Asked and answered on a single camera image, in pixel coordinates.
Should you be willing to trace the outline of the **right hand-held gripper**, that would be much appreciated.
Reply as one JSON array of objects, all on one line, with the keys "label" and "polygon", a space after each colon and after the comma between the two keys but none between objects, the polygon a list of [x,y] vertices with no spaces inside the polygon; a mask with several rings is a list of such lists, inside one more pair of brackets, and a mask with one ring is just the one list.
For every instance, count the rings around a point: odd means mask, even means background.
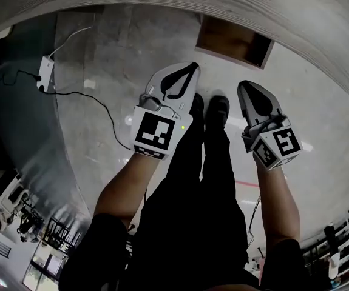
[{"label": "right hand-held gripper", "polygon": [[266,170],[291,162],[302,144],[277,98],[251,81],[238,84],[237,95],[247,126],[242,133],[245,149],[253,153]]}]

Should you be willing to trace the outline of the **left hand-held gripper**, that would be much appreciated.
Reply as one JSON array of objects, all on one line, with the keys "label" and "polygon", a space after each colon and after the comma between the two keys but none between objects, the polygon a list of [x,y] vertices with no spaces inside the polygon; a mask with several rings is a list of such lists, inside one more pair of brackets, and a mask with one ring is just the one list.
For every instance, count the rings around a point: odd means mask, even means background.
[{"label": "left hand-held gripper", "polygon": [[196,62],[172,64],[153,74],[134,108],[131,150],[159,160],[173,153],[193,122],[188,112],[199,77]]}]

